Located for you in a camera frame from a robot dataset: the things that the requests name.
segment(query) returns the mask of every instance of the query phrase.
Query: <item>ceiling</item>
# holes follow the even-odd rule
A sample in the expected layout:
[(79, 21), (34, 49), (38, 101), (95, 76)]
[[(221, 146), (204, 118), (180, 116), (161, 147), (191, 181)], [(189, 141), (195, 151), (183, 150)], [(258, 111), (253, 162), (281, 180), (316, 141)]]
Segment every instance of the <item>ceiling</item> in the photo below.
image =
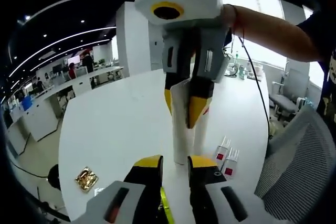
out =
[[(70, 0), (60, 3), (25, 21), (25, 15), (33, 16), (40, 10), (63, 0), (3, 0), (4, 39), (0, 41), (0, 86), (3, 94), (10, 92), (13, 81), (27, 79), (39, 58), (50, 50), (55, 54), (98, 40), (112, 38), (116, 29), (86, 33), (61, 41), (32, 57), (10, 78), (8, 75), (24, 60), (42, 48), (60, 39), (84, 31), (115, 26), (114, 16), (125, 1), (134, 0)], [(287, 0), (294, 4), (312, 6), (312, 0)]]

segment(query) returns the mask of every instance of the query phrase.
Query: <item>person's arm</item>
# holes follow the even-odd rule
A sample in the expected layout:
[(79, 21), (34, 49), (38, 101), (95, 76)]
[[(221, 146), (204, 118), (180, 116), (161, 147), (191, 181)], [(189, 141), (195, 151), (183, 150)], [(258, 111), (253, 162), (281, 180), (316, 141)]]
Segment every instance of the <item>person's arm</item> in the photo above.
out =
[(241, 6), (224, 5), (223, 19), (232, 27), (235, 35), (244, 37), (278, 54), (298, 61), (319, 61), (320, 55), (312, 39), (300, 27), (273, 16), (255, 12)]

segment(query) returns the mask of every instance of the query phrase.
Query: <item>wire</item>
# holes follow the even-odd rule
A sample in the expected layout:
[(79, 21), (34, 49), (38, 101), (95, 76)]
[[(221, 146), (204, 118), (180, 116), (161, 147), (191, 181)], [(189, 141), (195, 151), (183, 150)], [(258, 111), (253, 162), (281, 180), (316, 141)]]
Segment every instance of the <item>wire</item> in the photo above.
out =
[[(241, 23), (241, 20), (239, 19), (239, 15), (238, 15), (238, 10), (236, 8), (236, 6), (234, 5), (230, 5), (232, 6), (234, 12), (235, 12), (235, 15), (236, 15), (236, 20), (235, 20), (235, 23), (234, 23), (234, 28), (236, 28), (236, 26), (238, 25), (238, 23)], [(265, 106), (265, 101), (264, 101), (264, 97), (263, 97), (263, 93), (261, 92), (261, 88), (260, 88), (260, 85), (259, 85), (259, 81), (258, 81), (258, 78), (257, 78), (257, 74), (256, 74), (256, 70), (254, 68), (254, 65), (253, 65), (253, 62), (251, 60), (251, 57), (250, 57), (250, 54), (248, 53), (245, 45), (244, 45), (244, 41), (245, 41), (245, 30), (244, 30), (244, 26), (242, 25), (242, 29), (243, 29), (243, 39), (238, 37), (238, 39), (240, 40), (241, 44), (242, 44), (242, 47), (244, 48), (246, 54), (247, 54), (247, 57), (248, 57), (248, 60), (250, 61), (251, 63), (251, 66), (252, 66), (252, 70), (253, 70), (253, 74), (254, 74), (254, 77), (256, 79), (256, 82), (257, 82), (257, 86), (258, 86), (258, 90), (259, 90), (259, 93), (260, 93), (260, 97), (261, 97), (261, 101), (262, 101), (262, 105), (264, 106), (264, 112), (265, 112), (265, 116), (266, 116), (266, 120), (267, 120), (267, 128), (268, 128), (268, 139), (270, 139), (270, 128), (269, 128), (269, 120), (268, 120), (268, 114), (267, 114), (267, 110), (266, 110), (266, 106)]]
[(39, 176), (39, 175), (36, 175), (36, 174), (34, 174), (34, 173), (28, 172), (27, 170), (24, 170), (24, 169), (22, 169), (21, 167), (19, 167), (19, 166), (17, 166), (16, 164), (14, 164), (14, 162), (13, 162), (11, 159), (10, 159), (10, 161), (11, 161), (11, 163), (12, 163), (16, 168), (18, 168), (18, 169), (20, 169), (20, 170), (23, 170), (24, 172), (26, 172), (26, 173), (28, 173), (28, 174), (30, 174), (30, 175), (33, 175), (33, 176), (38, 177), (38, 178), (48, 178), (48, 176)]

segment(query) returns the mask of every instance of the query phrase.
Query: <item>laboratory room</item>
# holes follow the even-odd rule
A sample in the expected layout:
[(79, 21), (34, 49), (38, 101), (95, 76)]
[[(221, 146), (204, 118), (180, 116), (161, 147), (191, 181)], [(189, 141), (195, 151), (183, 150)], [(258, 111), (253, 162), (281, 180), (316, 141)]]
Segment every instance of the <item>laboratory room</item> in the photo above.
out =
[(336, 223), (333, 0), (3, 5), (12, 222)]

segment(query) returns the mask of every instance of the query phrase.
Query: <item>gold packet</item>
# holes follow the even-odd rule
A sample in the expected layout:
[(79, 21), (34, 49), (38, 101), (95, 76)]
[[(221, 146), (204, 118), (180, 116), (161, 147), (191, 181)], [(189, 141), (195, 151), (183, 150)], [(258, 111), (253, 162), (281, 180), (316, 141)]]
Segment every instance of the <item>gold packet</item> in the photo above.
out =
[(89, 167), (85, 167), (75, 178), (75, 181), (79, 185), (80, 189), (86, 193), (94, 186), (97, 180), (98, 177)]

